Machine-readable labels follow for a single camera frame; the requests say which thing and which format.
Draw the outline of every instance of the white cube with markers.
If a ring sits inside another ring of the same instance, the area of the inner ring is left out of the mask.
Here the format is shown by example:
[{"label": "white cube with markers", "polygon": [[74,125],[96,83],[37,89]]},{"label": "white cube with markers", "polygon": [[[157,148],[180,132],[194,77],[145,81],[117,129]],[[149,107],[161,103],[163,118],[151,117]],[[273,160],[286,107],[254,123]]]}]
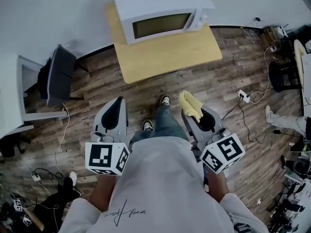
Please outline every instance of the white cube with markers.
[{"label": "white cube with markers", "polygon": [[237,163],[245,150],[237,134],[231,134],[207,145],[200,159],[216,174]]},{"label": "white cube with markers", "polygon": [[130,154],[125,143],[86,142],[86,168],[96,174],[122,175]]}]

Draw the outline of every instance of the microwave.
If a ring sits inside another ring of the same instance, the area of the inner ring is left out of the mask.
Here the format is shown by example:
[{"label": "microwave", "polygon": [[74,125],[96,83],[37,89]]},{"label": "microwave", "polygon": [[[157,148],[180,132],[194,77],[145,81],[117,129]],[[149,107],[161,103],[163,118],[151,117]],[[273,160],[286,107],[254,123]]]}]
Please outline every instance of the microwave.
[{"label": "microwave", "polygon": [[114,0],[127,44],[200,30],[211,0]]}]

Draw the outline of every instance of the forearm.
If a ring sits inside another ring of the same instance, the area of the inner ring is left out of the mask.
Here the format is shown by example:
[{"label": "forearm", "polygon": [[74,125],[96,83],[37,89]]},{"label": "forearm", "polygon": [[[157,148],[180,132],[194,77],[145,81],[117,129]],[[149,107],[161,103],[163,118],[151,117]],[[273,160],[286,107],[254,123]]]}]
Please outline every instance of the forearm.
[{"label": "forearm", "polygon": [[88,202],[102,212],[107,211],[115,181],[115,176],[99,175],[97,184]]},{"label": "forearm", "polygon": [[223,199],[225,194],[229,193],[224,173],[215,174],[212,170],[207,172],[208,191],[212,198],[218,203]]}]

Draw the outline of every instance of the white wall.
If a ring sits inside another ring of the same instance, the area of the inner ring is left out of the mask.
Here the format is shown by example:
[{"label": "white wall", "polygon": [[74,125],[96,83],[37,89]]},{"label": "white wall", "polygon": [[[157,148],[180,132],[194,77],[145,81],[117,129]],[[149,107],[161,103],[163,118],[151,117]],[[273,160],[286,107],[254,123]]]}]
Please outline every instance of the white wall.
[{"label": "white wall", "polygon": [[[104,4],[112,0],[0,0],[0,55],[16,52],[45,63],[57,44],[77,57],[111,45]],[[254,17],[287,29],[311,23],[302,0],[212,0],[210,25],[246,25]]]}]

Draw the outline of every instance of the yellow cloth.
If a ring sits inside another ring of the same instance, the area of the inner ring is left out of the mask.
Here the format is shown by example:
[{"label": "yellow cloth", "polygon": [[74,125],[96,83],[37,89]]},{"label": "yellow cloth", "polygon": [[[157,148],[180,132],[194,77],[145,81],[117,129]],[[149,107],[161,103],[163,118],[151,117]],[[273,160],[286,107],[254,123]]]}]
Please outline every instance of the yellow cloth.
[{"label": "yellow cloth", "polygon": [[189,91],[183,91],[178,97],[179,106],[183,109],[187,116],[195,117],[197,122],[203,116],[201,111],[202,103],[196,99]]}]

